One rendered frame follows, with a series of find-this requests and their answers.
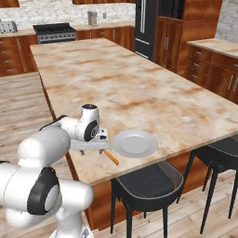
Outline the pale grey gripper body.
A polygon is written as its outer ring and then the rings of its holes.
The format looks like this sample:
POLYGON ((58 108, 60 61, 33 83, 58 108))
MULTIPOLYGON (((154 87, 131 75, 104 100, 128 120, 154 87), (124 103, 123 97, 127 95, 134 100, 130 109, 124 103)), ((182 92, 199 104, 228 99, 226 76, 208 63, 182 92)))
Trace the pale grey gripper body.
POLYGON ((109 139, 92 139, 90 141, 71 140, 71 149, 73 151, 102 150, 110 148, 109 139))

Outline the grey round plate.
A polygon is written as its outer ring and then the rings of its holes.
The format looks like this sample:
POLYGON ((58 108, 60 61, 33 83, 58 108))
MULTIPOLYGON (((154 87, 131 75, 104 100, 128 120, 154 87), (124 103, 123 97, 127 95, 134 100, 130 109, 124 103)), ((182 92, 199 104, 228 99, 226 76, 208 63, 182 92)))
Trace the grey round plate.
POLYGON ((151 156, 157 147, 156 137, 140 129, 122 131, 112 139, 112 149, 127 158, 151 156))

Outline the wooden kitchen island base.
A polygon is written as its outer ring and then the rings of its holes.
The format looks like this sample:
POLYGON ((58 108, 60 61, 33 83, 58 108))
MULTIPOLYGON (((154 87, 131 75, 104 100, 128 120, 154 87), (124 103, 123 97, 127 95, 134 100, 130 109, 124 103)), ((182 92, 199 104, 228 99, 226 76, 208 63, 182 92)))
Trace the wooden kitchen island base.
MULTIPOLYGON (((190 153, 185 152, 181 155, 167 159, 167 162, 173 165, 179 172, 184 173, 190 153)), ((74 180, 80 180, 79 169, 80 165, 72 153, 66 154, 68 167, 71 171, 74 180)), ((192 170, 185 185, 184 193, 194 190, 203 185, 206 166, 197 158, 194 158, 192 170)), ((92 230, 104 230, 110 226, 111 217, 111 182, 103 181, 93 186, 94 200, 92 205, 85 210, 86 219, 89 227, 92 230)))

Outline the black stool with grey rim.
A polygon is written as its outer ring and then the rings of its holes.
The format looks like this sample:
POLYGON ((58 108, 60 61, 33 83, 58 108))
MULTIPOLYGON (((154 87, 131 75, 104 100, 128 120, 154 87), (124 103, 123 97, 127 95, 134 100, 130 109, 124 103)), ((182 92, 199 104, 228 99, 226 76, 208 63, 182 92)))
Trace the black stool with grey rim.
POLYGON ((207 166, 203 189, 206 187, 209 175, 212 175, 208 195, 206 198, 205 212, 200 229, 200 233, 203 233, 214 189, 217 183, 218 174, 227 170, 236 171, 228 215, 228 218, 231 218, 236 194, 238 191, 238 134, 192 150, 183 176, 182 189, 186 184, 192 167, 193 159, 195 157, 197 157, 203 164, 207 166))
POLYGON ((167 161, 146 166, 111 180, 111 232, 113 232, 115 199, 126 209, 126 238, 132 237, 132 212, 163 210, 164 238, 167 238, 168 207, 179 197, 182 174, 167 161))

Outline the wooden base cupboards with doors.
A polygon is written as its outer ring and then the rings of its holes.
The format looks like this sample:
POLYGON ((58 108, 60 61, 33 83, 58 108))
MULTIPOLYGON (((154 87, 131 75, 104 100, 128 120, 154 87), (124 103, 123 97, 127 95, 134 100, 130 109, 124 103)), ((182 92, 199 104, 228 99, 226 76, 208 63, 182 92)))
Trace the wooden base cupboards with doors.
POLYGON ((134 50, 135 28, 132 26, 80 30, 76 32, 78 40, 106 38, 117 45, 134 50))

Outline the wooden base cupboards with drawers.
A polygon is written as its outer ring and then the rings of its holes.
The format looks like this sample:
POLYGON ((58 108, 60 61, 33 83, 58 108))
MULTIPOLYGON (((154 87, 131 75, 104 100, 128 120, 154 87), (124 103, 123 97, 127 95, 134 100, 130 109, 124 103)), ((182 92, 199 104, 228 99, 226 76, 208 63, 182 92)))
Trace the wooden base cupboards with drawers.
POLYGON ((37 66, 30 49, 36 44, 35 34, 0 37, 0 77, 36 72, 37 66))

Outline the black and steel range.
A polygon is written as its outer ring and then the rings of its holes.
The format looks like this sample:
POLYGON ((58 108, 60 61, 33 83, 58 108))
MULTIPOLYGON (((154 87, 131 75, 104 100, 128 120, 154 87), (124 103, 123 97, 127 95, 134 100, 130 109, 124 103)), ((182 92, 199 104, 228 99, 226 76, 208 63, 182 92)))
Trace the black and steel range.
POLYGON ((39 45, 76 40, 76 30, 69 23, 34 25, 33 29, 39 45))

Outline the grey knife block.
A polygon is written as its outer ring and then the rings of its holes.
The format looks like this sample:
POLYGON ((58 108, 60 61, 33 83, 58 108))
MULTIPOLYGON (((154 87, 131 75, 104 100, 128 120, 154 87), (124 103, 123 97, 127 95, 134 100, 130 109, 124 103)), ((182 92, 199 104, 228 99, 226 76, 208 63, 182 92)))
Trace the grey knife block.
POLYGON ((97 26, 97 17, 98 13, 96 11, 88 11, 87 12, 87 17, 88 17, 88 24, 91 26, 97 26))

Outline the black fridge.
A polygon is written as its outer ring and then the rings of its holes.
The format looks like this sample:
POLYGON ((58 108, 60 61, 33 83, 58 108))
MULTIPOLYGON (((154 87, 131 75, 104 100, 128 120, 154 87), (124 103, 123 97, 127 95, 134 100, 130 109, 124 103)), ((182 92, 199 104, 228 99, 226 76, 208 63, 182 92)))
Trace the black fridge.
POLYGON ((158 3, 158 0, 136 0, 134 50, 150 61, 154 60, 158 3))

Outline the tall wooden cupboard unit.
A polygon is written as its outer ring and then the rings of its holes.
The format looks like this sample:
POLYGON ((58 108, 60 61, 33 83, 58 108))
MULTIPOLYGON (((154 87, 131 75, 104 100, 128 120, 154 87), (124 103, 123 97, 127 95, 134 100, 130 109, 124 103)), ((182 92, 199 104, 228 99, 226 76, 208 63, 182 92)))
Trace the tall wooden cupboard unit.
POLYGON ((189 41, 214 38, 223 0, 181 0, 180 18, 157 17, 154 62, 185 74, 189 41))

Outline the silver toaster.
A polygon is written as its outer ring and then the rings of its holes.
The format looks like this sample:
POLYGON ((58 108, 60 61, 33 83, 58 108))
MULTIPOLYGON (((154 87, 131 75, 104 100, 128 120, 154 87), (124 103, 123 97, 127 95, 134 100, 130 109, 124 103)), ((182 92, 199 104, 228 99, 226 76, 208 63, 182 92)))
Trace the silver toaster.
POLYGON ((0 21, 0 33, 15 33, 17 30, 17 24, 14 21, 0 21))

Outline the black built-in oven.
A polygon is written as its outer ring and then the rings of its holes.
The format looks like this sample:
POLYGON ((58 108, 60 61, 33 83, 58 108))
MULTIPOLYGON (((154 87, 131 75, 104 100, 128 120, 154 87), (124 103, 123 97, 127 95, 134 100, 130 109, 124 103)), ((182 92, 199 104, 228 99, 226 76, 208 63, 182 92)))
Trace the black built-in oven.
POLYGON ((184 7, 185 0, 159 0, 158 15, 181 20, 184 7))

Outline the wooden wall cupboards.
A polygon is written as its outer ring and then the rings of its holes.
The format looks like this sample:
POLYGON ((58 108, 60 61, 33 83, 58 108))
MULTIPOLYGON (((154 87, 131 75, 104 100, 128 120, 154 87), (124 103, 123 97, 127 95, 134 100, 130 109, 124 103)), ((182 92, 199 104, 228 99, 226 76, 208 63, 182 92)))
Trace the wooden wall cupboards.
POLYGON ((19 0, 0 0, 0 8, 19 7, 19 0))

